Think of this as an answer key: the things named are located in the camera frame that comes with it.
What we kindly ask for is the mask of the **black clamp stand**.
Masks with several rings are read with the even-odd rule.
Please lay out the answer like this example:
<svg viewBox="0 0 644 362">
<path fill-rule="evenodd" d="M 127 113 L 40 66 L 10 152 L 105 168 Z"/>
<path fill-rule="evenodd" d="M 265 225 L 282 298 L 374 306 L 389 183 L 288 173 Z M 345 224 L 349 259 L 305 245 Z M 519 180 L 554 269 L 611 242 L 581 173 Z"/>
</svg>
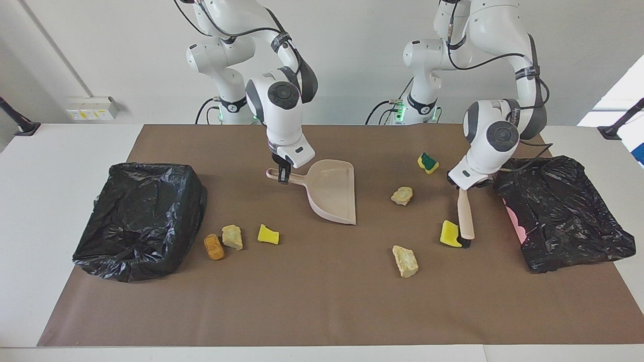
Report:
<svg viewBox="0 0 644 362">
<path fill-rule="evenodd" d="M 632 108 L 628 109 L 619 119 L 610 126 L 598 126 L 597 130 L 607 140 L 622 139 L 618 135 L 619 128 L 626 125 L 637 113 L 644 109 L 644 97 L 639 99 Z"/>
<path fill-rule="evenodd" d="M 16 137 L 30 137 L 41 127 L 41 122 L 30 121 L 20 112 L 14 110 L 2 97 L 0 97 L 0 108 L 16 123 L 18 127 L 16 133 L 14 133 Z"/>
</svg>

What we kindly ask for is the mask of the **notched yellow sponge piece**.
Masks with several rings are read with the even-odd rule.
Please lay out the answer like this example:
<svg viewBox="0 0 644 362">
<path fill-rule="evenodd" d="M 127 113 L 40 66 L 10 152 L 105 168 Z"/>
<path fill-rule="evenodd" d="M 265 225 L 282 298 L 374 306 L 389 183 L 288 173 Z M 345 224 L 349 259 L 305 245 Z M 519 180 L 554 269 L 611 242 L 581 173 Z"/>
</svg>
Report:
<svg viewBox="0 0 644 362">
<path fill-rule="evenodd" d="M 462 248 L 463 245 L 459 241 L 459 226 L 449 220 L 444 220 L 441 227 L 440 241 L 444 245 Z"/>
</svg>

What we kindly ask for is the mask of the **white wall socket box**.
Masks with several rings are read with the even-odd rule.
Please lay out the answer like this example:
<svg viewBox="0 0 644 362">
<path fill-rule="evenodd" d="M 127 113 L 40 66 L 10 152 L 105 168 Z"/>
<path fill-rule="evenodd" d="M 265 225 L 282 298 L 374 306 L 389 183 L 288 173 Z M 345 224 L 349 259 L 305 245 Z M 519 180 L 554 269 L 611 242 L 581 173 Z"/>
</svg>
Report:
<svg viewBox="0 0 644 362">
<path fill-rule="evenodd" d="M 72 121 L 114 121 L 119 106 L 112 97 L 66 97 L 66 112 Z"/>
</svg>

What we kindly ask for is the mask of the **pink trash bin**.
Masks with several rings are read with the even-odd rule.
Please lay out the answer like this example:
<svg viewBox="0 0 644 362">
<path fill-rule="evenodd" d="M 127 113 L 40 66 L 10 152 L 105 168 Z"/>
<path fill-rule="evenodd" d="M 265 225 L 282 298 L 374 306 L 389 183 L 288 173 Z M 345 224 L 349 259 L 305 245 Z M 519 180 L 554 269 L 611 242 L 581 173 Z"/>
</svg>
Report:
<svg viewBox="0 0 644 362">
<path fill-rule="evenodd" d="M 513 211 L 513 209 L 511 209 L 510 206 L 508 206 L 508 202 L 505 199 L 502 199 L 502 202 L 504 203 L 506 211 L 515 229 L 520 245 L 524 245 L 525 241 L 527 240 L 527 232 L 525 231 L 525 228 L 522 225 L 520 225 L 518 216 Z"/>
</svg>

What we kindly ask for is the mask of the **green and yellow sponge piece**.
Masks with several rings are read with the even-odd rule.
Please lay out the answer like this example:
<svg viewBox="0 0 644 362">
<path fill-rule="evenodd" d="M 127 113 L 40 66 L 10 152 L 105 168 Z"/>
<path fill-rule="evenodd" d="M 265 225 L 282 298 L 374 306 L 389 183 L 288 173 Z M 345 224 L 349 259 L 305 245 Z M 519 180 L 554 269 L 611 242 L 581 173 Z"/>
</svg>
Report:
<svg viewBox="0 0 644 362">
<path fill-rule="evenodd" d="M 417 158 L 417 164 L 426 174 L 433 174 L 440 167 L 440 163 L 427 153 L 422 153 Z"/>
</svg>

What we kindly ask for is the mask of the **orange-brown foam chunk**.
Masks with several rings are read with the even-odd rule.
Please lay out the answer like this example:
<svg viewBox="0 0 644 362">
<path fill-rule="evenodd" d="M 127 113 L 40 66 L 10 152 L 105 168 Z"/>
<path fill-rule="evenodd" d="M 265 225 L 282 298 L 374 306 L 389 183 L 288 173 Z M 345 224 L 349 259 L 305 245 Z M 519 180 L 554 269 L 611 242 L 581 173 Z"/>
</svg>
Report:
<svg viewBox="0 0 644 362">
<path fill-rule="evenodd" d="M 208 234 L 205 236 L 205 238 L 203 238 L 203 245 L 211 260 L 221 260 L 225 258 L 225 250 L 216 234 Z"/>
</svg>

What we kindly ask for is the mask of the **grey wall conduit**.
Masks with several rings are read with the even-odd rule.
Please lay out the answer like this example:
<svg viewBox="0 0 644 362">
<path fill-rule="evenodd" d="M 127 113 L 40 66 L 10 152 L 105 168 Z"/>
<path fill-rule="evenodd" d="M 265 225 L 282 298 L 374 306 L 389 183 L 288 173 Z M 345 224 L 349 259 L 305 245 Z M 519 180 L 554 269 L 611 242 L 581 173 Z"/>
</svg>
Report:
<svg viewBox="0 0 644 362">
<path fill-rule="evenodd" d="M 80 87 L 83 90 L 85 97 L 88 97 L 88 98 L 93 97 L 94 93 L 90 90 L 87 83 L 85 83 L 85 81 L 81 78 L 78 71 L 76 71 L 76 69 L 74 68 L 73 64 L 69 62 L 69 60 L 67 59 L 67 56 L 63 53 L 61 48 L 58 46 L 55 39 L 51 37 L 50 32 L 46 30 L 43 23 L 38 19 L 38 16 L 31 9 L 27 1 L 18 0 L 18 3 L 21 5 L 23 11 L 30 18 L 32 23 L 34 23 L 34 26 L 37 28 L 39 34 L 42 35 L 43 39 L 46 41 L 46 43 L 48 43 L 51 50 L 57 55 L 60 62 L 62 62 L 62 64 L 64 65 L 64 68 L 66 68 L 67 73 L 69 73 L 69 75 L 74 79 L 74 82 L 78 85 L 78 87 Z"/>
</svg>

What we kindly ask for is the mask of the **brown paper table mat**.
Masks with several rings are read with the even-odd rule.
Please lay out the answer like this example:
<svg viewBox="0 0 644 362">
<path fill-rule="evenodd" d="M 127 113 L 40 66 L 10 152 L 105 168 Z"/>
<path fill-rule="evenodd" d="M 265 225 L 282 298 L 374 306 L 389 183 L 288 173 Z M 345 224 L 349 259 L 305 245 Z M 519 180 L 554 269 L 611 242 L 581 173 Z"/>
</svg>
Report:
<svg viewBox="0 0 644 362">
<path fill-rule="evenodd" d="M 195 244 L 177 272 L 120 283 L 76 266 L 39 346 L 641 344 L 644 314 L 611 263 L 532 274 L 502 199 L 469 193 L 476 238 L 440 243 L 456 216 L 446 170 L 465 154 L 462 126 L 306 126 L 319 159 L 351 162 L 357 224 L 322 219 L 303 187 L 267 179 L 262 126 L 147 125 L 131 162 L 184 163 L 207 188 Z M 440 163 L 426 174 L 417 158 Z M 407 206 L 391 195 L 413 189 Z M 226 225 L 244 248 L 222 243 Z M 257 241 L 261 224 L 280 243 Z M 211 260 L 216 234 L 225 258 Z M 401 278 L 394 245 L 419 270 Z"/>
</svg>

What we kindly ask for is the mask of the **black plastic trash bag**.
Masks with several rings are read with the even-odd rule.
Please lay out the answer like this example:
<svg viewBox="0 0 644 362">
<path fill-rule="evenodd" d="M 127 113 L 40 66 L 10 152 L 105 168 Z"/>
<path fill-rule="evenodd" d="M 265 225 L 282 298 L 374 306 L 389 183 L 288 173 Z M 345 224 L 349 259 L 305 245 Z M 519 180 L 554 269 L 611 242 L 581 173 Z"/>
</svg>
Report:
<svg viewBox="0 0 644 362">
<path fill-rule="evenodd" d="M 190 165 L 116 163 L 71 260 L 122 283 L 170 275 L 195 242 L 206 206 L 207 188 Z"/>
<path fill-rule="evenodd" d="M 634 256 L 635 237 L 618 223 L 585 167 L 568 156 L 511 158 L 493 189 L 527 232 L 520 245 L 530 273 Z"/>
</svg>

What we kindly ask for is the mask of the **small pale beige foam chunk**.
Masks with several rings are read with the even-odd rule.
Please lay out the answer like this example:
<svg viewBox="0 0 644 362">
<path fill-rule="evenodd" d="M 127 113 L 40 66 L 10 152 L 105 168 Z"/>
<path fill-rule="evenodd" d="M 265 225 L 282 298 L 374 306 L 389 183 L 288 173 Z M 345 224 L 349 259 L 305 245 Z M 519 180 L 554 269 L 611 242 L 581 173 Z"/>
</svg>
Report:
<svg viewBox="0 0 644 362">
<path fill-rule="evenodd" d="M 237 225 L 226 225 L 221 229 L 223 245 L 233 248 L 235 250 L 243 250 L 242 232 Z"/>
</svg>

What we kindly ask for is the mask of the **pale pink plastic dustpan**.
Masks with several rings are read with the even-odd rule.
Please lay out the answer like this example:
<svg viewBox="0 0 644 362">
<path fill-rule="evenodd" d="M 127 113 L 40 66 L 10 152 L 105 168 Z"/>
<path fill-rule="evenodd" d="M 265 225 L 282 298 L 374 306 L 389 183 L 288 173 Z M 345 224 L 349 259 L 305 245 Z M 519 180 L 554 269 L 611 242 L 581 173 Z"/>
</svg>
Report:
<svg viewBox="0 0 644 362">
<path fill-rule="evenodd" d="M 309 204 L 320 217 L 356 225 L 354 170 L 352 163 L 322 159 L 313 163 L 305 175 L 292 173 L 289 181 L 306 188 Z"/>
</svg>

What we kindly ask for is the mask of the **large pale beige foam chunk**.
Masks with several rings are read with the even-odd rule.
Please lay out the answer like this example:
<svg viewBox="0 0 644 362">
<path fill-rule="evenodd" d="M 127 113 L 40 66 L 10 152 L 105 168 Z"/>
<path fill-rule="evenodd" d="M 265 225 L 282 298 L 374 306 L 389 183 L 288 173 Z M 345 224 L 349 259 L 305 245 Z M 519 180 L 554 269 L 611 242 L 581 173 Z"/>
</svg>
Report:
<svg viewBox="0 0 644 362">
<path fill-rule="evenodd" d="M 416 255 L 411 249 L 394 245 L 392 253 L 401 278 L 409 278 L 417 273 L 419 264 L 417 263 Z"/>
</svg>

